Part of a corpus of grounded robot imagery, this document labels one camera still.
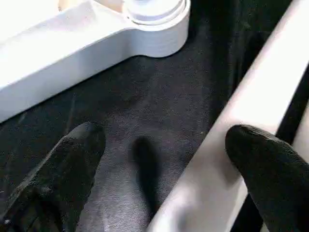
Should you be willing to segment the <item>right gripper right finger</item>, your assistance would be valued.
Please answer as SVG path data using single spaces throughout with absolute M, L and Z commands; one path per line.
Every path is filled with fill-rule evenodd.
M 234 125 L 225 150 L 270 232 L 309 230 L 309 165 L 285 141 L 251 125 Z

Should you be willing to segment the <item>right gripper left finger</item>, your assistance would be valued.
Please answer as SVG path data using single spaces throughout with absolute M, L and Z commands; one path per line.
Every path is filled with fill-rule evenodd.
M 2 232 L 73 232 L 105 150 L 103 126 L 85 122 L 63 136 L 12 191 Z

